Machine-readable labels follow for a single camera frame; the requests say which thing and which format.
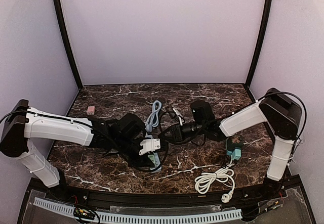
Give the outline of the green dual USB charger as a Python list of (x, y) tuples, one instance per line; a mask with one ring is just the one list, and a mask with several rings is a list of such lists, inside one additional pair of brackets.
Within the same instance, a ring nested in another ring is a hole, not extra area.
[(149, 154), (148, 158), (151, 160), (151, 162), (156, 165), (156, 159), (155, 159), (155, 155), (154, 154)]

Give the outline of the pink USB charger plug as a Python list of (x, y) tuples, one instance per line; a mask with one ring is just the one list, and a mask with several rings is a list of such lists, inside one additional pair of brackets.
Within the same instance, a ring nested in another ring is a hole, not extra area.
[(89, 106), (89, 107), (87, 108), (86, 114), (87, 114), (87, 115), (94, 115), (94, 114), (95, 114), (95, 111), (96, 111), (95, 106)]

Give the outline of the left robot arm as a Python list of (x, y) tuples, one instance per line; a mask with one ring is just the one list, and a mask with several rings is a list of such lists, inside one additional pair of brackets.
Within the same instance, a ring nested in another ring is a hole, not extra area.
[(147, 153), (142, 152), (140, 145), (145, 137), (145, 125), (131, 113), (120, 120), (70, 118), (39, 111), (29, 107), (27, 100), (20, 100), (1, 121), (4, 123), (1, 152), (19, 160), (48, 188), (64, 185), (65, 177), (39, 152), (32, 138), (71, 142), (106, 151), (116, 150), (131, 167), (153, 167), (153, 162)]

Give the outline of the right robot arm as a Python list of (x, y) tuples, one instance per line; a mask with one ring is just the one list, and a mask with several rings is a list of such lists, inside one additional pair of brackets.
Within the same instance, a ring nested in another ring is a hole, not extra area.
[(199, 135), (220, 142), (262, 124), (274, 144), (266, 177), (277, 182), (282, 179), (307, 122), (304, 102), (295, 94), (276, 88), (270, 88), (255, 102), (223, 118), (216, 118), (210, 104), (205, 101), (193, 102), (191, 112), (192, 122), (170, 127), (172, 144), (190, 141)]

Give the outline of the light blue power strip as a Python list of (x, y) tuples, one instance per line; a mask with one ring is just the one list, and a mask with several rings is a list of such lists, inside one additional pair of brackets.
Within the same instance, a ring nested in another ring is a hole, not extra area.
[[(153, 139), (152, 135), (149, 135), (148, 133), (146, 133), (146, 138), (149, 139)], [(154, 170), (156, 169), (159, 165), (160, 165), (160, 158), (157, 152), (153, 152), (151, 154), (148, 155), (149, 159), (151, 160), (152, 163), (154, 163), (154, 167), (151, 167), (150, 170)], [(158, 173), (161, 171), (161, 166), (156, 169), (155, 171), (153, 171), (153, 173)]]

